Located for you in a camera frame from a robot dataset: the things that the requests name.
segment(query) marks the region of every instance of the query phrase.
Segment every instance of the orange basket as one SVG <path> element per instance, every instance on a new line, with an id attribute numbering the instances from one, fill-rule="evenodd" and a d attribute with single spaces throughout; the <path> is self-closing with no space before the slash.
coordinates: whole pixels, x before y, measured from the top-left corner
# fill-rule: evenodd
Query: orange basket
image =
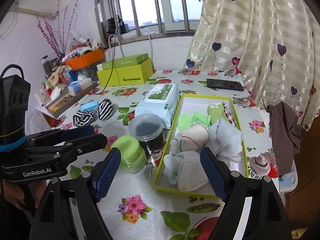
<path id="1" fill-rule="evenodd" d="M 90 66 L 91 64 L 104 59 L 103 49 L 97 49 L 95 51 L 89 52 L 79 57 L 66 61 L 66 66 L 70 66 L 73 70 Z"/>

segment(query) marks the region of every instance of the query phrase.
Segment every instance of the bright green cloth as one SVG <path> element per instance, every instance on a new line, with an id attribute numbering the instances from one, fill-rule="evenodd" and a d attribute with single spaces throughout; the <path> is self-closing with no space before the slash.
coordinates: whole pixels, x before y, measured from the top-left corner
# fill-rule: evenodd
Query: bright green cloth
<path id="1" fill-rule="evenodd" d="M 211 116 L 211 125 L 214 125 L 215 122 L 217 122 L 217 120 L 219 120 L 220 118 L 226 120 L 228 122 L 228 119 L 223 111 L 223 105 L 222 103 L 220 103 L 218 105 L 215 104 L 210 104 L 208 106 L 208 114 Z"/>
<path id="2" fill-rule="evenodd" d="M 203 115 L 199 112 L 193 112 L 193 115 L 191 114 L 182 114 L 178 117 L 178 129 L 179 132 L 189 128 L 190 126 L 201 123 L 205 127 L 209 128 L 210 126 L 210 116 L 209 115 Z"/>

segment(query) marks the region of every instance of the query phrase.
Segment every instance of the curtain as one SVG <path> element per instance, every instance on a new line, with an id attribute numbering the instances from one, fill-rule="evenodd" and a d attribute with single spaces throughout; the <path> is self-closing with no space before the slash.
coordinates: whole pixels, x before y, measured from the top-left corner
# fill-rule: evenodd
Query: curtain
<path id="1" fill-rule="evenodd" d="M 303 0 L 204 0 L 182 72 L 241 72 L 258 107 L 284 101 L 308 130 L 319 115 L 319 64 L 320 26 Z"/>

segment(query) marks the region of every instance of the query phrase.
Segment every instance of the human hand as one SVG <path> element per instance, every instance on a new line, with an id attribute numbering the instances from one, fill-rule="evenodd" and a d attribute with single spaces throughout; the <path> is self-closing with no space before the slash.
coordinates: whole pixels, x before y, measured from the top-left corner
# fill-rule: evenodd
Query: human hand
<path id="1" fill-rule="evenodd" d="M 20 207 L 18 200 L 24 200 L 24 193 L 22 188 L 20 188 L 18 185 L 12 184 L 6 179 L 2 180 L 3 182 L 3 190 L 4 190 L 4 198 L 6 201 L 14 205 L 16 208 L 22 210 Z M 37 182 L 36 188 L 35 188 L 35 206 L 36 208 L 39 205 L 39 202 L 42 198 L 42 195 L 47 187 L 46 181 L 40 181 Z"/>

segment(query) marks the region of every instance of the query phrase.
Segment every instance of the green lid jar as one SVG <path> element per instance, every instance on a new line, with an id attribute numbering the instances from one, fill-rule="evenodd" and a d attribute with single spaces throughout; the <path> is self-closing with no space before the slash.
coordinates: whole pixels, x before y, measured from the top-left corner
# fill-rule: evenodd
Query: green lid jar
<path id="1" fill-rule="evenodd" d="M 146 153 L 136 138 L 130 135 L 121 136 L 113 143 L 112 147 L 116 147 L 120 150 L 120 165 L 128 173 L 136 174 L 146 165 Z"/>

